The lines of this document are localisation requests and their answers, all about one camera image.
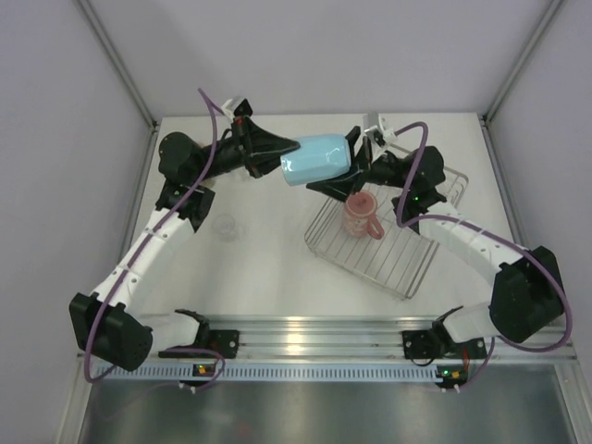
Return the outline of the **light blue mug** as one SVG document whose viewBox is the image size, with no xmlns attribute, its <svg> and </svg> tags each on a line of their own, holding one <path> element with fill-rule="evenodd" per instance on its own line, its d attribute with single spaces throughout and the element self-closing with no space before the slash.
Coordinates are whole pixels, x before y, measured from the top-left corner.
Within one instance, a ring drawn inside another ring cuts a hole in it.
<svg viewBox="0 0 592 444">
<path fill-rule="evenodd" d="M 341 134 L 304 136 L 296 142 L 299 148 L 280 157 L 284 180 L 290 186 L 333 179 L 352 165 L 350 145 Z"/>
</svg>

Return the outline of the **pink patterned mug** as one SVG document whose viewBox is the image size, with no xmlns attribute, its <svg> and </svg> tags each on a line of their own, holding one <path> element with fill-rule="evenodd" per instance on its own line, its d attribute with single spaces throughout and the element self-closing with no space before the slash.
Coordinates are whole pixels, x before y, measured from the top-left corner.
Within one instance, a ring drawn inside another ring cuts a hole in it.
<svg viewBox="0 0 592 444">
<path fill-rule="evenodd" d="M 385 230 L 378 220 L 377 209 L 377 199 L 371 192 L 359 191 L 352 194 L 343 207 L 344 230 L 356 238 L 370 236 L 375 240 L 381 240 Z"/>
</svg>

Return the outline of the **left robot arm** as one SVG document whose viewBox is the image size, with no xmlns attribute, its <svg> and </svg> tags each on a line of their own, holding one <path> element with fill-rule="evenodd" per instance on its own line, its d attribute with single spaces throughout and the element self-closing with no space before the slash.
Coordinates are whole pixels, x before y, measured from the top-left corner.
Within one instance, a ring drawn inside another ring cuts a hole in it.
<svg viewBox="0 0 592 444">
<path fill-rule="evenodd" d="M 183 132 L 168 133 L 158 146 L 165 183 L 138 239 L 108 277 L 89 295 L 69 304 L 76 341 L 84 359 L 100 358 L 128 371 L 152 353 L 204 355 L 211 336 L 206 317 L 187 309 L 153 319 L 142 309 L 180 248 L 199 230 L 215 193 L 203 185 L 236 169 L 254 178 L 279 167 L 282 156 L 301 143 L 236 117 L 213 142 L 201 146 Z"/>
</svg>

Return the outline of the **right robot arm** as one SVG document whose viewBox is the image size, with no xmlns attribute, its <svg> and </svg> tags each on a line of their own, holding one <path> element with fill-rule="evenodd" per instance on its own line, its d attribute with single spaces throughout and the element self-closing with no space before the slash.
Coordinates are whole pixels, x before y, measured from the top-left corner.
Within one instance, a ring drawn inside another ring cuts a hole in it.
<svg viewBox="0 0 592 444">
<path fill-rule="evenodd" d="M 489 295 L 454 305 L 432 323 L 437 353 L 451 357 L 466 341 L 485 337 L 523 348 L 543 327 L 571 320 L 555 254 L 505 240 L 463 216 L 442 191 L 454 180 L 436 147 L 374 154 L 384 138 L 358 129 L 347 142 L 361 144 L 348 152 L 348 171 L 309 184 L 327 206 L 306 241 L 331 263 L 402 298 L 413 295 L 437 247 L 465 262 Z"/>
</svg>

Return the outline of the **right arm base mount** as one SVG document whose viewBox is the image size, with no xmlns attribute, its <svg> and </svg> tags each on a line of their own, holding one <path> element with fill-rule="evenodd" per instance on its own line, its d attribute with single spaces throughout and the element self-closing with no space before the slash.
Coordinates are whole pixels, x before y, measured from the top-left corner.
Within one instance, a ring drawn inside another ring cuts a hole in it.
<svg viewBox="0 0 592 444">
<path fill-rule="evenodd" d="M 428 361 L 440 356 L 438 339 L 431 330 L 404 330 L 401 337 L 407 360 Z"/>
</svg>

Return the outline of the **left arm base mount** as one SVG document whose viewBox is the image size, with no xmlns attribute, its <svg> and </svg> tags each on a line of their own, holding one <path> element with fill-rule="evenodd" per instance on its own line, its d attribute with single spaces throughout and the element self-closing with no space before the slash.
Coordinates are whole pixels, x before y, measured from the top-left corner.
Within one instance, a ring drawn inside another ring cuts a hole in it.
<svg viewBox="0 0 592 444">
<path fill-rule="evenodd" d="M 221 355 L 234 359 L 239 348 L 237 329 L 219 329 L 211 326 L 210 319 L 191 310 L 178 309 L 164 323 L 164 334 L 156 336 L 164 344 L 156 350 L 159 358 L 206 358 Z"/>
</svg>

